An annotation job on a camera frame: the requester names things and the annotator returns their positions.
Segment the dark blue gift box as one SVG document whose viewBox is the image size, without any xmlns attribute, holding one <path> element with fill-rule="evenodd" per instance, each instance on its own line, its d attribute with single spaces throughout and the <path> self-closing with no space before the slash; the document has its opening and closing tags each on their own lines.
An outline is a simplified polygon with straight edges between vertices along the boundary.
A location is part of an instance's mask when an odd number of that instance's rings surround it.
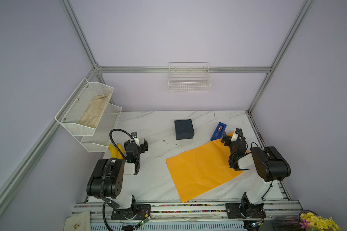
<svg viewBox="0 0 347 231">
<path fill-rule="evenodd" d="M 186 140 L 194 138 L 194 128 L 191 119 L 175 120 L 175 136 L 177 140 Z"/>
</svg>

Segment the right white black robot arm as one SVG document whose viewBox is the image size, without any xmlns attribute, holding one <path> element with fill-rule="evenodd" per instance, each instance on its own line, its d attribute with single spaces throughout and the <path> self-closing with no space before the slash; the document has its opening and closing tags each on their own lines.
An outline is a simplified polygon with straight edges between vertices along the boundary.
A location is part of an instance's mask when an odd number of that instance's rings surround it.
<svg viewBox="0 0 347 231">
<path fill-rule="evenodd" d="M 221 142 L 224 146 L 229 147 L 228 165 L 230 168 L 236 171 L 249 170 L 250 168 L 241 164 L 241 160 L 251 156 L 253 160 L 251 166 L 255 167 L 258 174 L 250 190 L 243 194 L 238 208 L 233 210 L 228 204 L 228 212 L 233 212 L 236 217 L 241 218 L 251 218 L 255 214 L 262 215 L 264 202 L 272 188 L 291 175 L 290 165 L 274 146 L 251 147 L 248 153 L 248 143 L 242 129 L 236 128 L 233 136 L 224 134 Z"/>
</svg>

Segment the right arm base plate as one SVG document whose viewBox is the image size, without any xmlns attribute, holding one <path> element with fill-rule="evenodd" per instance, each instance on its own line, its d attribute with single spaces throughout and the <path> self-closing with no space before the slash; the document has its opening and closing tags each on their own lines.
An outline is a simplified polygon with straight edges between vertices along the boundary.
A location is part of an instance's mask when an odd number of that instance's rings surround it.
<svg viewBox="0 0 347 231">
<path fill-rule="evenodd" d="M 226 203 L 226 212 L 228 218 L 264 218 L 266 216 L 264 211 L 264 204 L 259 205 L 242 205 L 241 203 Z"/>
</svg>

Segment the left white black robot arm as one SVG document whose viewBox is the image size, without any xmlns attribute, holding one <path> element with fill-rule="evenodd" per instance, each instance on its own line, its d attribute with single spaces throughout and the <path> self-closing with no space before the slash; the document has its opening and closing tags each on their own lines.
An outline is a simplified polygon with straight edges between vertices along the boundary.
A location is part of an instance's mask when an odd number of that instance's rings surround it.
<svg viewBox="0 0 347 231">
<path fill-rule="evenodd" d="M 147 140 L 140 143 L 137 138 L 123 145 L 113 145 L 112 158 L 98 160 L 87 184 L 87 195 L 102 199 L 118 212 L 134 216 L 137 211 L 136 199 L 122 189 L 123 178 L 139 173 L 140 156 L 147 151 Z"/>
</svg>

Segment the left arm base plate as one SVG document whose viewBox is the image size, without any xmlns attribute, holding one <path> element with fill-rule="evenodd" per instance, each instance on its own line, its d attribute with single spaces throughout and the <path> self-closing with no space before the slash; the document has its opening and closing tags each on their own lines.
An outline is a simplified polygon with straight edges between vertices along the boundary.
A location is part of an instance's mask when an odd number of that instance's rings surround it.
<svg viewBox="0 0 347 231">
<path fill-rule="evenodd" d="M 111 220 L 143 220 L 151 213 L 150 204 L 137 204 L 129 209 L 112 211 Z"/>
</svg>

